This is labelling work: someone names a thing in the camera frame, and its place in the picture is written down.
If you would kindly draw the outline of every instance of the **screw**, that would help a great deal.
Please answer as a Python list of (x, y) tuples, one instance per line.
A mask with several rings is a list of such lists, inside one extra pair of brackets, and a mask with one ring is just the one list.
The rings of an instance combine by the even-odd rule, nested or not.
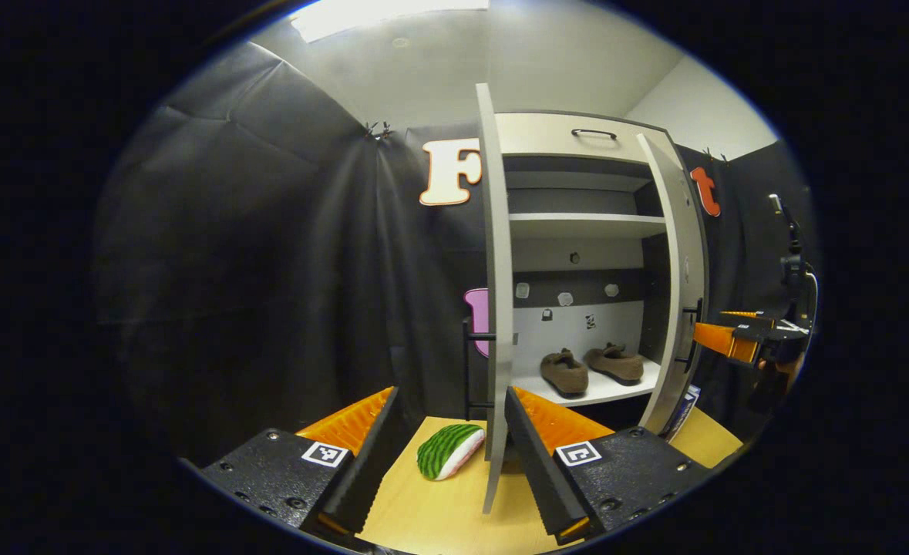
[(619, 505), (622, 505), (622, 503), (619, 503), (616, 499), (609, 498), (609, 499), (606, 499), (605, 501), (601, 502), (600, 505), (598, 506), (598, 509), (616, 510), (617, 508), (619, 508)]

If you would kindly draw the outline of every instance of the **black handle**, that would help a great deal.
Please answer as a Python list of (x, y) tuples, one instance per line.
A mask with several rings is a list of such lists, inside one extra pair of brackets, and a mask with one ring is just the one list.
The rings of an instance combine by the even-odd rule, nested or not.
[(464, 419), (471, 419), (471, 409), (492, 409), (496, 404), (492, 401), (472, 401), (471, 400), (471, 382), (468, 379), (468, 373), (470, 365), (468, 363), (468, 356), (471, 354), (471, 344), (472, 341), (494, 341), (496, 340), (496, 334), (494, 333), (483, 333), (482, 331), (471, 331), (471, 326), (469, 323), (471, 318), (465, 318), (461, 320), (461, 335), (463, 336), (462, 343), (464, 344)]
[[(700, 299), (700, 298), (698, 299), (698, 305), (696, 308), (691, 307), (691, 308), (682, 309), (683, 313), (684, 314), (697, 314), (698, 321), (700, 322), (701, 321), (701, 304), (702, 304), (703, 300), (704, 299)], [(698, 342), (691, 340), (691, 351), (688, 352), (687, 358), (683, 358), (682, 356), (676, 356), (676, 358), (673, 358), (674, 362), (684, 362), (684, 373), (687, 373), (687, 371), (691, 369), (691, 361), (694, 361), (694, 352), (697, 351), (697, 347), (698, 347)]]
[(598, 129), (596, 129), (596, 130), (595, 129), (576, 129), (576, 130), (571, 129), (572, 136), (577, 136), (578, 133), (601, 133), (601, 134), (603, 134), (603, 136), (612, 137), (612, 140), (616, 140), (617, 138), (619, 138), (619, 136), (617, 136), (617, 134), (610, 133), (610, 131), (599, 131)]

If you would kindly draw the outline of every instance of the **black backdrop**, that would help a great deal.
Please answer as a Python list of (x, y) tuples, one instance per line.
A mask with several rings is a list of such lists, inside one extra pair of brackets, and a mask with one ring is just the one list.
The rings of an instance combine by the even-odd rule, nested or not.
[[(718, 217), (702, 214), (711, 316), (722, 310), (765, 310), (774, 317), (786, 312), (779, 258), (789, 253), (789, 232), (782, 215), (774, 214), (771, 193), (779, 194), (799, 222), (803, 256), (817, 272), (821, 288), (827, 289), (810, 187), (788, 145), (778, 141), (729, 162), (683, 146), (678, 151), (688, 172), (701, 167), (714, 180), (715, 201), (722, 208)], [(698, 407), (743, 442), (755, 438), (770, 417), (747, 404), (760, 373), (730, 365), (725, 356), (707, 348), (700, 348), (698, 357), (692, 379), (701, 388)]]
[(419, 195), (423, 144), (477, 136), (455, 123), (377, 140), (254, 45), (173, 91), (113, 170), (95, 239), (98, 319), (152, 431), (204, 466), (390, 385), (413, 426), (462, 415), (483, 186), (462, 177), (476, 194), (456, 207)]

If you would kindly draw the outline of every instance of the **open cabinet door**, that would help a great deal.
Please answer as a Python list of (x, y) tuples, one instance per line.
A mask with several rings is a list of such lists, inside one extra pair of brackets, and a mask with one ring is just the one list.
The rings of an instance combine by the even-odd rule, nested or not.
[(665, 151), (669, 149), (662, 149), (644, 134), (638, 134), (637, 138), (656, 182), (670, 250), (670, 312), (666, 344), (656, 387), (649, 396), (640, 421), (642, 428), (659, 435), (665, 431), (690, 384), (693, 361), (689, 352), (692, 352), (693, 324), (694, 320), (703, 318), (704, 313), (694, 314), (684, 309), (696, 309), (698, 302), (704, 298), (708, 265), (704, 251), (704, 228), (683, 164), (679, 158)]
[(496, 112), (488, 83), (475, 85), (481, 116), (480, 146), (485, 193), (486, 266), (489, 281), (489, 330), (496, 340), (489, 343), (489, 410), (486, 458), (490, 461), (489, 484), (483, 512), (492, 512), (499, 476), (506, 455), (506, 390), (513, 375), (513, 247), (510, 243), (510, 208), (506, 192), (506, 173), (496, 128)]

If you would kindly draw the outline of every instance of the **white shelf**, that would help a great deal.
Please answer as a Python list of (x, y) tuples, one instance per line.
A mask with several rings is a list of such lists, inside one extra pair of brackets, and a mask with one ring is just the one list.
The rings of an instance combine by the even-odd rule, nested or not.
[(530, 393), (549, 399), (563, 407), (577, 407), (578, 405), (593, 405), (617, 399), (636, 397), (652, 393), (656, 387), (659, 376), (659, 365), (646, 358), (642, 361), (642, 379), (636, 385), (622, 385), (609, 376), (588, 369), (587, 391), (584, 396), (575, 399), (566, 399), (557, 394), (557, 390), (539, 375), (513, 376), (513, 385)]
[(666, 233), (661, 217), (627, 214), (510, 214), (513, 239), (644, 239)]

